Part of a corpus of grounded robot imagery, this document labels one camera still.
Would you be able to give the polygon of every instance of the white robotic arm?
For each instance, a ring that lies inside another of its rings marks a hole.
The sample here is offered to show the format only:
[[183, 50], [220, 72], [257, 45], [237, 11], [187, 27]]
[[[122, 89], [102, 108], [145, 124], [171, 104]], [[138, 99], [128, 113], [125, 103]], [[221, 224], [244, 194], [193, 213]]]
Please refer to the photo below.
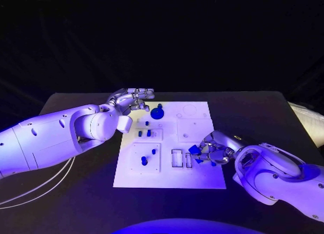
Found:
[[50, 167], [106, 141], [118, 129], [126, 133], [131, 110], [148, 111], [141, 98], [152, 89], [121, 89], [102, 105], [85, 105], [36, 116], [0, 132], [0, 179]]
[[[201, 154], [207, 145], [208, 153]], [[263, 204], [288, 202], [312, 219], [324, 222], [324, 167], [263, 143], [247, 145], [239, 136], [213, 131], [200, 146], [188, 149], [193, 157], [226, 164], [234, 159], [233, 180]]]

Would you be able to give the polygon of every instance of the white fabric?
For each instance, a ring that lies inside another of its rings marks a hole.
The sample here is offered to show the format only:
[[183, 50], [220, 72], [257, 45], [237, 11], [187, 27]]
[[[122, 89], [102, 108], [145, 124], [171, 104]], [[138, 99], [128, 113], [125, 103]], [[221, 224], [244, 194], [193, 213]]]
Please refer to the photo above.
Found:
[[308, 110], [303, 106], [299, 106], [288, 102], [298, 120], [303, 126], [303, 129], [313, 141], [316, 147], [324, 145], [324, 116]]

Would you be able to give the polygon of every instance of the black table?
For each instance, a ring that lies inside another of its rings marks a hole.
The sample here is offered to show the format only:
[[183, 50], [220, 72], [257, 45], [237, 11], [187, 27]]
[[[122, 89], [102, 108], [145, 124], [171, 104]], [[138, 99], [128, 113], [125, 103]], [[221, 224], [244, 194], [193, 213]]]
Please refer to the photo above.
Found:
[[[40, 114], [102, 104], [109, 94], [53, 94]], [[214, 129], [229, 129], [267, 142], [306, 163], [324, 166], [316, 147], [278, 92], [155, 93], [154, 101], [207, 101]], [[111, 233], [162, 218], [197, 218], [236, 224], [265, 233], [324, 233], [324, 223], [283, 201], [259, 203], [231, 180], [234, 164], [223, 166], [226, 190], [112, 188], [121, 133], [76, 157], [62, 184], [36, 201], [0, 210], [0, 233]], [[26, 192], [63, 164], [0, 181], [0, 201]], [[17, 199], [17, 204], [40, 195]]]

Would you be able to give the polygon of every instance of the small blue part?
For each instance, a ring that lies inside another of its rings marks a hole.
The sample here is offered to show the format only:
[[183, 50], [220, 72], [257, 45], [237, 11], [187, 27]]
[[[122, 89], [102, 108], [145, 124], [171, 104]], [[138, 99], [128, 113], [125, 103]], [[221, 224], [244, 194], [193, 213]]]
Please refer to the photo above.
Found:
[[164, 111], [161, 109], [161, 104], [157, 105], [157, 108], [152, 108], [149, 112], [151, 118], [152, 119], [161, 119], [164, 116]]
[[200, 164], [203, 162], [201, 159], [194, 159], [194, 160], [195, 160], [197, 164]]
[[142, 165], [145, 166], [147, 165], [147, 157], [141, 157], [141, 160], [142, 160]]
[[195, 145], [191, 146], [191, 148], [188, 149], [188, 152], [191, 155], [200, 155], [201, 152], [200, 152], [200, 149]]

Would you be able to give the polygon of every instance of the white board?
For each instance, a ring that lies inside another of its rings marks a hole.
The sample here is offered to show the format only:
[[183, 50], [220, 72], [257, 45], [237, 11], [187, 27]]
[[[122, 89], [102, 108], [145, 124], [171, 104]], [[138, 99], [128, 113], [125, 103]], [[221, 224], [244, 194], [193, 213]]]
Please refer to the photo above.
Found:
[[113, 187], [224, 189], [221, 166], [211, 166], [210, 162], [198, 164], [188, 157], [188, 148], [213, 131], [207, 102], [145, 102], [149, 109], [158, 103], [164, 111], [161, 119], [152, 119], [144, 110], [128, 115], [132, 125], [122, 134]]

